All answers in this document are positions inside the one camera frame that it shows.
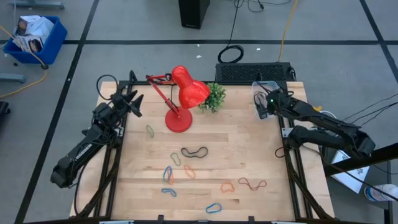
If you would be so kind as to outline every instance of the yellow cable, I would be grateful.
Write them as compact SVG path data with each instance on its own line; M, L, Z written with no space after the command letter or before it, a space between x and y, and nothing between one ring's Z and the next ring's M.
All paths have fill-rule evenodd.
M33 54L33 52L30 51L30 49L26 49L15 37L13 37L10 33L8 33L8 31L7 31L2 25L0 25L0 29L2 29L8 36L10 36L12 39L14 39L14 40L18 43L18 45L19 45L20 48L24 49L26 52L29 52L29 53L30 53L33 57L35 57L43 66L45 66L44 62L43 62L41 59L39 59L38 56L36 56L35 54ZM13 95L13 94L15 94L15 93L18 93L18 92L20 92L20 91L22 91L22 90L24 90L24 89L26 89L26 88L28 88L28 87L31 87L32 85L38 84L39 82L45 80L46 77L47 77L47 70L44 70L44 75L43 75L43 77L42 77L40 80L37 80L36 82L33 82L33 83L29 84L29 85L26 85L26 86L20 88L19 90L16 90L16 91L13 91L13 92L10 92L10 93L1 95L1 96L0 96L0 99L1 99L1 98L4 98L4 97L7 97L7 96L11 96L11 95Z
M282 52L284 51L284 42L285 42L286 32L287 32L287 29L289 28L290 22L292 22L293 14L294 14L294 11L296 10L296 5L297 5L297 0L294 1L293 8L292 8L292 10L291 10L291 12L290 12L290 15L289 15L289 20L288 20L287 23L286 23L286 27L285 27L285 31L284 31L284 36L283 36L283 38L282 38L282 43L280 44L280 51L279 51L278 62L280 62L280 61L282 60Z

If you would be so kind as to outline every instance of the lamp base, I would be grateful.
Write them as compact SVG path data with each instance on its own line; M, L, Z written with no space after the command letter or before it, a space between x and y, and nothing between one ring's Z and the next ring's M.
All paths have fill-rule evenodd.
M173 132L181 133L186 131L192 124L192 114L188 109L184 109L181 106L178 107L180 117L172 110L169 110L166 114L166 126Z

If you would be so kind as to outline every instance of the blue bin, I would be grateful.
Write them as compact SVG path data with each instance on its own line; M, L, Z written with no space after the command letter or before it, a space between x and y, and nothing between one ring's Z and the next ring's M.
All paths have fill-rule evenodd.
M38 56L44 64L51 65L54 63L55 58L57 58L58 52L68 32L61 24L58 16L46 16L46 18L54 23L54 27L45 41L43 49L39 53L36 53L36 56ZM20 61L20 63L40 63L29 52L23 52L22 49L12 43L12 38L8 40L3 51L4 53L12 55L15 59Z

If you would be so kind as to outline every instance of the gray floor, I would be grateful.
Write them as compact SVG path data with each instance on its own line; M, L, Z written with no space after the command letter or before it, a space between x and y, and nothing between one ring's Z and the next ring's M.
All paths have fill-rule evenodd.
M80 39L93 0L65 1L65 10L17 9L17 15L56 15L68 30L68 40ZM393 0L366 1L385 40L398 40L398 6ZM279 40L293 1L283 6L266 6L260 13L238 11L234 39ZM181 27L177 0L100 0L88 40L177 40L227 39L234 16L232 1L213 0L200 30ZM12 7L0 1L0 21L12 26ZM0 40L7 37L0 32ZM289 28L290 40L376 40L376 36L357 0L301 0ZM163 74L179 64L193 78L214 80L218 52L225 45L85 45L73 77L47 159L27 213L26 222L66 218L73 190L59 189L49 182L52 167L81 138L80 131L90 125L95 107L96 79L105 73L122 80L133 69L138 79ZM0 129L0 223L15 219L27 183L49 128L76 45L64 45L50 66L46 81L6 100L12 113ZM279 45L243 45L241 62L275 62ZM389 45L398 60L398 46ZM234 58L228 52L225 60ZM290 62L303 81L308 100L322 105L338 118L344 118L372 102L397 93L397 81L378 45L286 45L283 61ZM37 65L12 64L11 57L0 57L0 71L21 73L31 83L42 70ZM0 83L0 94L20 87ZM390 108L364 126L379 147L398 140L398 108ZM392 171L398 172L397 162ZM385 184L386 175L371 168L367 180ZM357 222L383 223L383 210L351 193L333 179L328 180L336 217ZM393 178L398 185L398 178Z

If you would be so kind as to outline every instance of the lamp arm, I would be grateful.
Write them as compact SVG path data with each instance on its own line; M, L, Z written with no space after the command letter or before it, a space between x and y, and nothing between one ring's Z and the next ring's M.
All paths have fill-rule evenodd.
M146 78L147 78L147 81L150 83L150 85L152 85L152 87L154 87L156 92L163 98L166 105L169 106L170 110L172 110L174 113L176 113L178 115L178 117L181 116L180 113L178 112L178 108L168 98L166 98L166 96L162 93L162 91L156 85L156 84L158 84L158 85L174 84L174 81L173 80L155 81L155 79L166 78L166 75L157 75L157 76L147 75Z

